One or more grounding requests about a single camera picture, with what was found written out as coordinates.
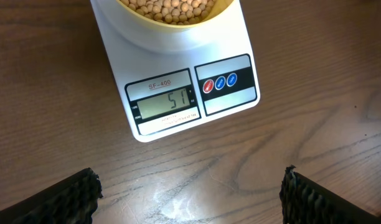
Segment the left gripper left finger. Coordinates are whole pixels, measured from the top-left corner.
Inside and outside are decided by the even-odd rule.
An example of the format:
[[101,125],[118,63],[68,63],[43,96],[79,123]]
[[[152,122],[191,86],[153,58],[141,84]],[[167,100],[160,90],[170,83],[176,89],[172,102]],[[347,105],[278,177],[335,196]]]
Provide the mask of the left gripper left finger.
[[0,223],[92,224],[102,198],[99,176],[90,168],[0,211]]

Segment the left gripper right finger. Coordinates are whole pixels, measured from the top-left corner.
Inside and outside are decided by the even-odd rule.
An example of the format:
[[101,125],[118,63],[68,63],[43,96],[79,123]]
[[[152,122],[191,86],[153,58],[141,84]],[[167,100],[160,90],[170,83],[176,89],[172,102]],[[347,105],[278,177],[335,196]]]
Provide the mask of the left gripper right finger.
[[285,169],[281,181],[283,224],[381,224],[381,218],[357,207],[309,178]]

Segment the pale yellow bowl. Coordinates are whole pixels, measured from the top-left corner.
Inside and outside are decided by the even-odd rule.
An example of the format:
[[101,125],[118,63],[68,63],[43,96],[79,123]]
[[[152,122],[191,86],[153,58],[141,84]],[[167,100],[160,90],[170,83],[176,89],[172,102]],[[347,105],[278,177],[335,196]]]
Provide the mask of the pale yellow bowl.
[[168,32],[176,32],[181,29],[193,28],[193,27],[201,26],[203,24],[208,24],[211,21],[215,21],[221,16],[222,13],[224,13],[226,10],[230,9],[233,5],[235,5],[235,3],[236,3],[236,0],[216,0],[216,3],[214,7],[212,8],[210,14],[205,19],[203,19],[200,23],[178,26],[178,25],[160,23],[160,22],[147,19],[135,13],[134,11],[130,10],[123,3],[121,3],[120,0],[113,1],[114,7],[117,8],[122,15],[126,14],[130,16],[136,22],[140,23],[142,26],[152,28],[152,29],[157,29],[157,30],[166,30]]

